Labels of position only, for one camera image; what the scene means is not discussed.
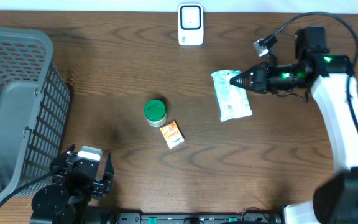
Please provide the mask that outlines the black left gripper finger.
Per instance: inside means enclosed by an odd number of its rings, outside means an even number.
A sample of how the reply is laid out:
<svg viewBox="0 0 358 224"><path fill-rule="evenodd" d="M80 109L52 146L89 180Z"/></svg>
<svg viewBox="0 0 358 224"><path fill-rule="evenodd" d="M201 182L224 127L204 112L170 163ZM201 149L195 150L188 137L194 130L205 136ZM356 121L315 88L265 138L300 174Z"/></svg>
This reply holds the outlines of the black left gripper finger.
<svg viewBox="0 0 358 224"><path fill-rule="evenodd" d="M50 169L54 170L57 167L60 167L60 166L63 166L64 164L66 164L66 162L72 156L74 149L75 149L75 145L72 144L66 151L59 154L56 158L54 158L50 164Z"/></svg>
<svg viewBox="0 0 358 224"><path fill-rule="evenodd" d="M109 153L104 169L103 182L105 184L111 184L113 182L113 179L114 179L114 167L111 162L111 153Z"/></svg>

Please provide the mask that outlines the mint green wipes packet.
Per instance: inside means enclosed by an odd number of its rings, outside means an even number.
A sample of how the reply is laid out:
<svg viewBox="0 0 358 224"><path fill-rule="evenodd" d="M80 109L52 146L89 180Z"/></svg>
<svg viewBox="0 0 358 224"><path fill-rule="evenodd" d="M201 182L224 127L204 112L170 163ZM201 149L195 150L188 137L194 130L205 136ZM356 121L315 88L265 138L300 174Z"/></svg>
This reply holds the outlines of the mint green wipes packet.
<svg viewBox="0 0 358 224"><path fill-rule="evenodd" d="M221 112L221 122L253 115L245 89L229 82L240 73L239 70L219 70L211 74Z"/></svg>

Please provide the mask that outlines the white tissue pack orange print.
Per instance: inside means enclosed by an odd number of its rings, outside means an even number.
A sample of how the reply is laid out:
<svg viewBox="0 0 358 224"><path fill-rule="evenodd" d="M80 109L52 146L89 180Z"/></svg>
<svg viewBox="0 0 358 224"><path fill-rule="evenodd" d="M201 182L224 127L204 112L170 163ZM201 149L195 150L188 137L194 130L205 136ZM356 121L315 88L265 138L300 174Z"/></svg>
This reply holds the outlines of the white tissue pack orange print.
<svg viewBox="0 0 358 224"><path fill-rule="evenodd" d="M160 127L160 131L169 149L173 149L185 142L185 138L175 121Z"/></svg>

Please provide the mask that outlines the green lid jar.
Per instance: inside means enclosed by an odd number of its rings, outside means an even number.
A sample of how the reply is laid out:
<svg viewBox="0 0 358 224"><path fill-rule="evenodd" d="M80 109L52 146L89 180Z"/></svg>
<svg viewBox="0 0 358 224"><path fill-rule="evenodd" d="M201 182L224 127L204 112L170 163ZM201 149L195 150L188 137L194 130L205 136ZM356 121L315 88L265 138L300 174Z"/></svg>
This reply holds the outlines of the green lid jar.
<svg viewBox="0 0 358 224"><path fill-rule="evenodd" d="M162 101L157 99L149 100L145 104L144 115L152 127L159 128L166 123L167 109Z"/></svg>

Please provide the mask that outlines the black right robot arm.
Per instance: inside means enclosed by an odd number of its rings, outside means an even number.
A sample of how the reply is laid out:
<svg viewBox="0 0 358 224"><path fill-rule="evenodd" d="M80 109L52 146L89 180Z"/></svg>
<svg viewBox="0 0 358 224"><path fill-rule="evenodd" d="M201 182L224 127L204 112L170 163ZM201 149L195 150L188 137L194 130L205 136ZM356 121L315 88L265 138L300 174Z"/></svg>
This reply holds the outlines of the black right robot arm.
<svg viewBox="0 0 358 224"><path fill-rule="evenodd" d="M309 201L283 208L283 223L358 223L358 92L354 66L331 54L322 27L295 34L296 64L278 65L274 55L231 78L231 85L255 93L292 94L304 88L323 115L334 176Z"/></svg>

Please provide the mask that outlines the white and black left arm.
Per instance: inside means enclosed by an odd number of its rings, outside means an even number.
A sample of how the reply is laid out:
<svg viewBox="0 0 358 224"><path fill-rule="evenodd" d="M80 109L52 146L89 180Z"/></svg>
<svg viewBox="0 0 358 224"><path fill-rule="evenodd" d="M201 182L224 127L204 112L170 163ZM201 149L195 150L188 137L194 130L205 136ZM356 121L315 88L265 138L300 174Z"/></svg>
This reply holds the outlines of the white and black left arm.
<svg viewBox="0 0 358 224"><path fill-rule="evenodd" d="M114 168L108 154L103 178L97 179L103 151L74 146L54 158L50 164L52 183L40 189L32 199L31 223L116 223L105 209L89 205L112 190Z"/></svg>

